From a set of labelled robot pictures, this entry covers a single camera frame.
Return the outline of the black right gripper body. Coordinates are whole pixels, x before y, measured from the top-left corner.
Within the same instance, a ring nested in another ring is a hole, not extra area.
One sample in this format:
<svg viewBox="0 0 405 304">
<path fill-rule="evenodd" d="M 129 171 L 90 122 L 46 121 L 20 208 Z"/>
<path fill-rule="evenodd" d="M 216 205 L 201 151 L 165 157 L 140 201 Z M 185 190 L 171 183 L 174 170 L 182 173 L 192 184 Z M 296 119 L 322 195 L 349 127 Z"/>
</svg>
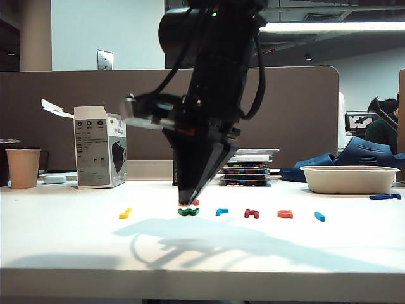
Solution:
<svg viewBox="0 0 405 304">
<path fill-rule="evenodd" d="M 222 67 L 195 68 L 188 90 L 181 96 L 164 91 L 178 71 L 170 70 L 149 92 L 130 93 L 121 103 L 124 121 L 146 129 L 168 129 L 195 145 L 235 140 L 234 124 L 249 118 L 240 108 L 246 71 Z"/>
</svg>

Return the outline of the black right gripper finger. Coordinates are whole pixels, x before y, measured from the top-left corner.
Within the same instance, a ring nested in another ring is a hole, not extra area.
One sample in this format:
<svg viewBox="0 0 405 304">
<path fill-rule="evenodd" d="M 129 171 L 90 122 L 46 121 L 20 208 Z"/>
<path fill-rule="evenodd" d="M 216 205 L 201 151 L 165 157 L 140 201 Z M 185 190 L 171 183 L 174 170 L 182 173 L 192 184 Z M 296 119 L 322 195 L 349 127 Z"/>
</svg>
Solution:
<svg viewBox="0 0 405 304">
<path fill-rule="evenodd" d="M 210 141 L 197 151 L 197 160 L 190 164 L 187 171 L 188 203 L 192 203 L 200 195 L 219 169 L 235 154 L 238 147 L 236 141 L 225 139 L 222 142 Z"/>
<path fill-rule="evenodd" d="M 193 202 L 201 188 L 202 166 L 197 163 L 195 156 L 192 156 L 194 142 L 185 138 L 178 132 L 163 129 L 163 134 L 169 141 L 177 168 L 176 182 L 178 186 L 178 202 Z"/>
</svg>

